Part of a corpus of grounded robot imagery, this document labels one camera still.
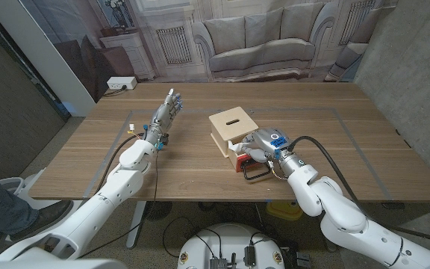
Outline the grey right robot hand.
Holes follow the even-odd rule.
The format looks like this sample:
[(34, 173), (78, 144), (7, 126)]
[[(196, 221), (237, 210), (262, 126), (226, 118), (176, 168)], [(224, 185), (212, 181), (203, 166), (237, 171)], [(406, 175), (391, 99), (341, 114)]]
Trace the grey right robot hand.
[(258, 162), (276, 162), (288, 177), (305, 166), (305, 162), (288, 149), (290, 143), (289, 137), (279, 129), (258, 129), (241, 140), (241, 150)]

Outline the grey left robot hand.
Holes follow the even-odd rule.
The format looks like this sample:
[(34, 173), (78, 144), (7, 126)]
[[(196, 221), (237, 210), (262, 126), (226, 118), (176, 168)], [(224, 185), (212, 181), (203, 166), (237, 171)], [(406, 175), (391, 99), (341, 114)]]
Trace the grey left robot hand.
[(181, 94), (174, 93), (171, 88), (161, 106), (153, 113), (143, 139), (158, 147), (158, 144), (165, 140), (173, 120), (182, 109), (182, 102)]

